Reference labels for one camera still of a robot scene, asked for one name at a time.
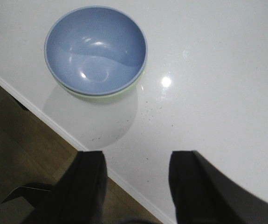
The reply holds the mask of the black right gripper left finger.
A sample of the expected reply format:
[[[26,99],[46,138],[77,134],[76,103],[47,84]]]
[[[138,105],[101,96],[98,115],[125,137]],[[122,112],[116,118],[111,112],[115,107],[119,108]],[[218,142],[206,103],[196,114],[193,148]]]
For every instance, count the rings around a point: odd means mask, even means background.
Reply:
[[[24,223],[102,223],[107,179],[103,152],[78,152],[66,173]]]

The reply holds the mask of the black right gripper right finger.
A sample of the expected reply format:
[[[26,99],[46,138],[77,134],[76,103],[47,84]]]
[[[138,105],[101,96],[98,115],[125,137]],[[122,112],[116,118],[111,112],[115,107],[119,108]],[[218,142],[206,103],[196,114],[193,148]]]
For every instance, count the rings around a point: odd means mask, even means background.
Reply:
[[[197,151],[173,151],[168,180],[178,224],[268,224],[268,203]]]

